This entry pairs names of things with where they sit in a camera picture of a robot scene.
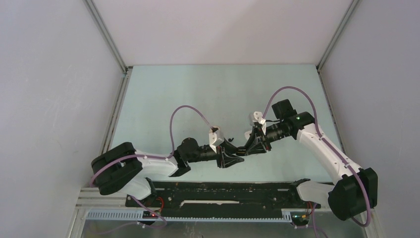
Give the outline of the black earbud charging case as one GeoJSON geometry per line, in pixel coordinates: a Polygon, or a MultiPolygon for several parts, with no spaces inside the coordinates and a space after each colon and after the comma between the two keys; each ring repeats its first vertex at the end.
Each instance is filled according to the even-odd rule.
{"type": "Polygon", "coordinates": [[[237,156],[246,156],[247,149],[245,147],[238,147],[235,153],[237,156]]]}

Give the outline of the white earbud charging case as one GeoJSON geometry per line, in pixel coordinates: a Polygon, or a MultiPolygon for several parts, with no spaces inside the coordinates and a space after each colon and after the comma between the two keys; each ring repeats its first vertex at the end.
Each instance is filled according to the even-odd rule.
{"type": "Polygon", "coordinates": [[[245,139],[248,141],[251,138],[252,134],[253,134],[252,130],[246,131],[244,133],[245,139]]]}

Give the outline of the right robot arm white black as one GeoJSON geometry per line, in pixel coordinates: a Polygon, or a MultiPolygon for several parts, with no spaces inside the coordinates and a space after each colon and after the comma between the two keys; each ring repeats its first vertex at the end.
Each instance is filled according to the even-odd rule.
{"type": "Polygon", "coordinates": [[[277,122],[268,126],[262,112],[249,115],[252,130],[246,133],[245,146],[237,155],[267,153],[271,144],[285,137],[293,137],[306,147],[327,171],[332,184],[303,178],[291,184],[288,201],[294,207],[306,202],[328,206],[340,220],[371,210],[377,205],[378,175],[372,168],[364,169],[352,161],[320,129],[308,112],[297,113],[289,100],[272,105],[277,122]]]}

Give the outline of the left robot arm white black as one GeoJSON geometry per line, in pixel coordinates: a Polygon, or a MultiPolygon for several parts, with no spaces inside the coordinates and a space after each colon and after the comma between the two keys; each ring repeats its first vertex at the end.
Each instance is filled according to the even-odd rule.
{"type": "Polygon", "coordinates": [[[124,142],[91,162],[94,174],[90,185],[96,186],[101,195],[132,195],[148,207],[157,199],[154,177],[180,177],[191,170],[190,163],[207,161],[216,161],[225,169],[244,159],[235,155],[235,148],[225,141],[215,147],[200,146],[189,137],[169,157],[143,154],[131,142],[124,142]]]}

